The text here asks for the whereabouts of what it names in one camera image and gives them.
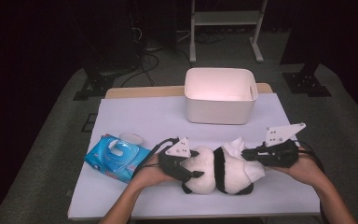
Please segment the black and white plush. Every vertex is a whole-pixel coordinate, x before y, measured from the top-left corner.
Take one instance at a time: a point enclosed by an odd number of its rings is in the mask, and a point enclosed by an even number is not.
[[[183,161],[182,166],[189,171],[203,171],[205,177],[191,178],[184,183],[184,191],[208,194],[217,188],[227,194],[251,193],[253,183],[265,175],[265,168],[258,161],[246,161],[241,156],[245,148],[242,137],[216,150],[195,148],[199,156]]]

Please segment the white tabletop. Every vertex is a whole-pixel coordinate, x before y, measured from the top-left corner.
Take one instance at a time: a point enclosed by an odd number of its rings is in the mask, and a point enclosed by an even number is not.
[[[136,133],[143,147],[152,148],[171,137],[189,139],[190,147],[218,148],[244,136],[247,147],[260,146],[267,127],[289,121],[275,93],[259,94],[251,119],[243,125],[196,124],[186,119],[184,96],[103,99],[89,142],[90,151],[101,136]],[[267,171],[248,195],[226,195],[218,190],[208,195],[185,194],[179,182],[145,189],[132,212],[133,218],[250,217],[317,215],[319,198],[313,188],[277,171]],[[68,217],[103,217],[126,184],[93,170],[84,163],[77,180]]]

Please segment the white mounting plate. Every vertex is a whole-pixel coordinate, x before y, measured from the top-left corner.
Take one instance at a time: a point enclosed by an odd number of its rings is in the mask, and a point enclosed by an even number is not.
[[[303,130],[307,125],[305,123],[292,124],[280,127],[267,128],[266,147],[272,147],[291,138],[296,133]]]
[[[182,138],[182,140],[180,140],[178,143],[168,148],[168,150],[165,151],[165,154],[169,156],[189,158],[191,153],[190,147],[188,146],[188,138]]]

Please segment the blue wipes package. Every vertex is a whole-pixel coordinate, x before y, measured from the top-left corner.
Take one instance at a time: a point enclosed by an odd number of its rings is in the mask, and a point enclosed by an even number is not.
[[[138,164],[150,152],[113,135],[103,135],[84,161],[104,175],[129,183]]]

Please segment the human arm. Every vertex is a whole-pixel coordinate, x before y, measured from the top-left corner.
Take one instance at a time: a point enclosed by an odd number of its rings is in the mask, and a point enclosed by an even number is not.
[[[288,174],[301,183],[312,186],[321,200],[324,213],[330,223],[356,223],[336,187],[319,169],[312,156],[299,154],[298,161],[292,167],[273,167],[273,169]]]
[[[158,157],[157,155],[154,155],[150,158],[146,166],[156,163],[158,163]],[[142,190],[146,187],[154,186],[168,180],[173,180],[173,178],[165,175],[157,166],[147,166],[142,168],[123,190],[120,197],[106,213],[100,223],[126,223],[131,216],[133,207]]]

